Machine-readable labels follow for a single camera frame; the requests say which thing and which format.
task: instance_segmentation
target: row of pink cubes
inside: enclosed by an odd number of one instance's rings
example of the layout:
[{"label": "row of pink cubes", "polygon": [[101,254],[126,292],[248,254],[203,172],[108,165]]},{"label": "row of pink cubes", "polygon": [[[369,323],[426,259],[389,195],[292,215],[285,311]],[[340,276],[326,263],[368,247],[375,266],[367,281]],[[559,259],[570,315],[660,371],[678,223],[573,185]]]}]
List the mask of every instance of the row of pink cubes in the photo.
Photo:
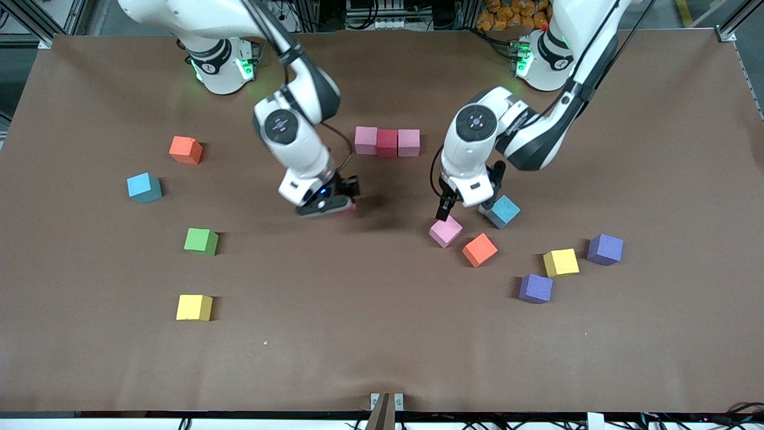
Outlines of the row of pink cubes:
[{"label": "row of pink cubes", "polygon": [[418,157],[419,130],[386,130],[377,127],[355,128],[355,153],[377,157]]}]

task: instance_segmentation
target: yellow cube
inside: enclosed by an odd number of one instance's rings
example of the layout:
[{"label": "yellow cube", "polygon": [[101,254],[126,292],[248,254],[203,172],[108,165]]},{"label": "yellow cube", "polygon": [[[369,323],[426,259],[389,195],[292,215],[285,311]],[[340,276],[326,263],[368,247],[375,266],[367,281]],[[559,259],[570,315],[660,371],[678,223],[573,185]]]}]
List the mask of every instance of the yellow cube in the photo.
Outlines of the yellow cube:
[{"label": "yellow cube", "polygon": [[546,275],[549,278],[575,275],[578,273],[578,261],[575,259],[573,249],[560,249],[544,254]]},{"label": "yellow cube", "polygon": [[212,313],[212,297],[182,294],[178,300],[178,321],[209,321]]}]

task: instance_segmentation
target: cube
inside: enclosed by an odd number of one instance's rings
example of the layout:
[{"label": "cube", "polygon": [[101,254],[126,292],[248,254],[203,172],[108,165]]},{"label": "cube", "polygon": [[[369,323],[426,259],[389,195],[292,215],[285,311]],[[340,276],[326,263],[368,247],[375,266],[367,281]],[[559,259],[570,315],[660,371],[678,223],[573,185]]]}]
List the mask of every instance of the cube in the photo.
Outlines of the cube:
[{"label": "cube", "polygon": [[175,136],[170,155],[179,163],[197,165],[202,159],[202,146],[194,138]]},{"label": "cube", "polygon": [[430,227],[430,236],[443,248],[450,245],[456,236],[461,233],[461,224],[448,215],[445,221],[437,220]]},{"label": "cube", "polygon": [[201,294],[182,294],[178,299],[177,321],[209,321],[212,297]]},{"label": "cube", "polygon": [[589,243],[586,259],[601,265],[613,265],[620,261],[623,239],[601,234]]},{"label": "cube", "polygon": [[218,248],[218,235],[207,229],[189,229],[186,245],[183,247],[192,254],[214,256]]},{"label": "cube", "polygon": [[355,128],[355,153],[360,155],[377,154],[377,127]]},{"label": "cube", "polygon": [[419,130],[398,130],[398,156],[419,157]]},{"label": "cube", "polygon": [[398,156],[398,131],[377,130],[377,157]]},{"label": "cube", "polygon": [[474,238],[472,242],[468,243],[462,252],[467,256],[472,267],[478,267],[498,252],[498,249],[496,249],[496,246],[494,246],[490,239],[488,239],[488,236],[486,236],[485,233],[482,233],[480,236]]},{"label": "cube", "polygon": [[533,273],[526,275],[520,284],[520,300],[542,304],[552,299],[552,280]]},{"label": "cube", "polygon": [[578,273],[578,261],[573,249],[559,249],[544,254],[546,275],[549,278],[575,275]]},{"label": "cube", "polygon": [[142,173],[128,179],[128,196],[140,204],[145,204],[162,197],[159,180],[151,174]]},{"label": "cube", "polygon": [[485,216],[497,227],[503,229],[518,213],[520,213],[520,208],[507,196],[501,196],[494,203],[494,207],[485,213]]}]

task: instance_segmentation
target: blue cube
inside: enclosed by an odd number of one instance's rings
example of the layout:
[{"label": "blue cube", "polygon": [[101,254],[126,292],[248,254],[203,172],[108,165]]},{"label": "blue cube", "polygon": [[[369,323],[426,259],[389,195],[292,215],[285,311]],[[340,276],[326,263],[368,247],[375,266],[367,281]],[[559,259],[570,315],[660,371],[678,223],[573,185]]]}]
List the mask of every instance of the blue cube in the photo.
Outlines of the blue cube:
[{"label": "blue cube", "polygon": [[494,203],[494,207],[485,213],[485,216],[497,227],[503,229],[518,213],[520,213],[520,208],[507,196],[501,196]]},{"label": "blue cube", "polygon": [[162,197],[159,180],[148,173],[128,179],[128,196],[138,203],[148,203]]},{"label": "blue cube", "polygon": [[541,304],[552,300],[552,280],[534,274],[527,275],[520,284],[520,299]]},{"label": "blue cube", "polygon": [[586,259],[601,265],[611,265],[620,261],[623,252],[623,240],[601,234],[589,243]]}]

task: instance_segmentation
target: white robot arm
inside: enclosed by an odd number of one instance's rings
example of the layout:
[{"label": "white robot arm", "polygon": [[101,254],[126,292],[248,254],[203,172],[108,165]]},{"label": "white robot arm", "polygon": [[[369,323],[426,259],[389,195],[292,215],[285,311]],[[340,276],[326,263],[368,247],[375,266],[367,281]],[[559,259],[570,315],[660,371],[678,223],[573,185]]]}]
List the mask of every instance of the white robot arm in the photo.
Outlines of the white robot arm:
[{"label": "white robot arm", "polygon": [[[250,43],[241,37],[260,37],[273,45],[285,67],[285,82],[255,105],[253,125],[286,168],[279,193],[303,217],[351,207],[359,194],[358,180],[339,176],[313,128],[337,113],[339,90],[261,0],[119,0],[119,4],[135,21],[175,34],[199,80],[213,93],[233,93],[252,79],[251,70],[242,63]],[[287,66],[296,73],[289,83]]]},{"label": "white robot arm", "polygon": [[442,189],[436,217],[444,220],[456,201],[492,208],[505,164],[485,165],[493,149],[515,168],[544,168],[565,133],[594,96],[618,49],[616,30],[626,7],[641,0],[557,0],[546,31],[525,37],[518,76],[539,90],[562,91],[540,114],[509,90],[477,94],[451,122],[441,155]]}]

